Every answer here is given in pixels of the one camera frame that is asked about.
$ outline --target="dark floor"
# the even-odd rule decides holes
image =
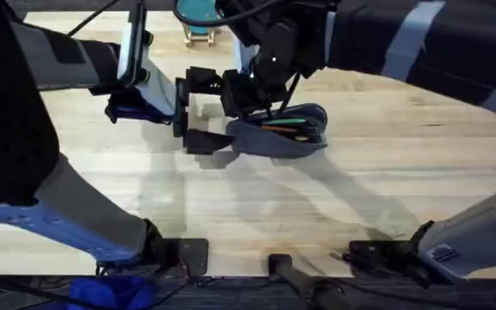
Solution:
[[[476,280],[462,282],[455,286],[434,286],[430,289],[419,288],[403,280],[355,280],[345,279],[367,289],[386,292],[391,295],[416,297],[434,301],[456,303],[465,309],[496,309],[496,280]],[[27,280],[30,286],[39,287],[36,279]],[[305,301],[298,298],[284,284],[273,284],[261,288],[267,282],[264,278],[219,279],[206,288],[187,287],[170,298],[158,308],[162,310],[303,310]],[[158,281],[157,299],[177,288],[183,280],[165,279]],[[367,305],[376,309],[417,310],[443,309],[425,304],[396,301],[373,296],[343,286],[345,299],[353,306]],[[52,290],[66,294],[67,289]],[[41,298],[24,294],[1,292],[0,310],[18,309],[44,301]]]
[[[150,10],[170,9],[172,0],[146,0]],[[61,11],[61,10],[96,10],[109,0],[9,0],[11,7],[23,18],[29,11]],[[128,10],[131,2],[123,0],[117,3],[112,10]],[[302,310],[304,302],[297,298],[290,288],[276,285],[267,288],[249,288],[262,283],[264,279],[227,279],[219,280],[212,288],[186,288],[174,298],[160,306],[162,310],[179,309],[227,309],[227,310]],[[422,289],[410,282],[376,281],[347,279],[349,282],[362,285],[365,288],[380,290],[390,294],[420,297],[440,301],[451,301],[478,309],[491,307],[496,309],[496,280],[473,280],[462,282],[455,286],[437,286],[429,290]],[[175,279],[160,282],[159,296],[179,285]],[[354,304],[368,303],[378,305],[382,309],[439,309],[407,302],[393,301],[382,297],[375,297],[359,291],[345,288],[346,299]],[[17,309],[42,300],[26,297],[17,293],[0,292],[0,310]]]

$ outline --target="pencil case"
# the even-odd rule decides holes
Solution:
[[[326,147],[325,130],[328,117],[318,104],[305,103],[288,107],[277,118],[304,119],[315,135],[310,142],[306,142],[262,129],[261,122],[269,119],[268,114],[262,112],[227,124],[226,134],[235,138],[232,149],[235,152],[269,158],[302,158]]]

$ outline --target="wooden tabletop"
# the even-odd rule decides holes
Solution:
[[[89,13],[30,13],[27,22],[60,32]],[[119,42],[125,12],[108,12],[77,34]],[[169,77],[192,65],[233,68],[230,32],[216,46],[184,45],[169,12],[150,12],[151,58]],[[113,125],[106,97],[87,90],[43,93],[61,151],[96,188],[166,237],[206,238],[208,274],[263,276],[270,253],[290,253],[312,274],[349,276],[330,258],[353,239],[408,239],[496,192],[496,115],[381,77],[325,70],[301,81],[293,104],[326,108],[329,146],[308,158],[271,160],[183,153],[171,128]],[[192,127],[223,132],[218,97],[197,96]],[[0,225],[0,272],[89,275],[88,254]],[[496,277],[496,270],[472,276]]]

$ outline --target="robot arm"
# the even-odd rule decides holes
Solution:
[[[227,17],[241,12],[239,5],[265,2],[221,1],[220,8]],[[329,67],[394,78],[496,112],[494,3],[293,1],[229,27],[245,46],[260,46],[248,77],[234,76],[251,81],[254,90],[244,94],[259,94],[260,109],[283,99],[295,73],[310,78]]]
[[[221,1],[220,9],[228,17],[264,2]],[[237,107],[230,116],[268,108],[294,74],[310,78],[325,67],[394,78],[496,113],[496,3],[293,1],[229,27],[245,46],[260,47],[243,72],[223,75],[232,94],[222,97],[224,109]],[[226,87],[238,81],[249,86]],[[410,241],[353,241],[344,259],[425,287],[496,266],[496,195],[426,223]]]
[[[118,46],[10,21],[0,3],[0,223],[85,251],[97,265],[117,270],[171,267],[178,241],[163,239],[149,220],[122,210],[74,171],[59,152],[38,90],[89,88],[110,94],[111,121],[173,122],[175,85],[144,53],[151,39],[145,19],[139,2]]]

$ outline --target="black fabric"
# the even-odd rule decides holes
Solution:
[[[41,29],[45,33],[49,45],[58,62],[61,64],[83,64],[85,62],[78,42],[69,36],[48,29]]]
[[[413,0],[344,0],[329,66],[379,75]],[[439,11],[406,80],[481,105],[496,89],[496,0],[450,0]]]
[[[115,54],[113,51],[119,51],[119,47],[114,43],[103,43],[94,40],[81,40],[79,42],[81,42],[91,64],[95,68],[99,77],[99,84],[105,86],[117,84],[117,55],[119,52]]]
[[[380,74],[386,51],[413,0],[344,0],[338,5],[328,66]]]
[[[58,158],[57,134],[0,3],[0,199],[32,202]]]
[[[475,105],[496,88],[496,0],[448,2],[406,80]]]

